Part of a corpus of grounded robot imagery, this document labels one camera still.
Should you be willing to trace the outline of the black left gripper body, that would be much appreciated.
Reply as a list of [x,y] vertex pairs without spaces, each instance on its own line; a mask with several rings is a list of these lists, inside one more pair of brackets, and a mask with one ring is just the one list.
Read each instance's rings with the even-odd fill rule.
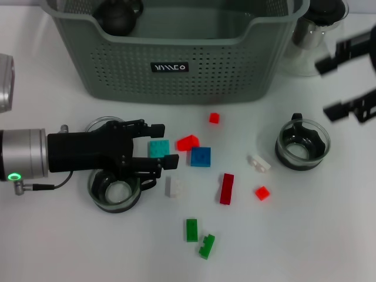
[[52,173],[103,169],[119,173],[133,154],[133,140],[119,122],[91,132],[47,136],[48,166]]

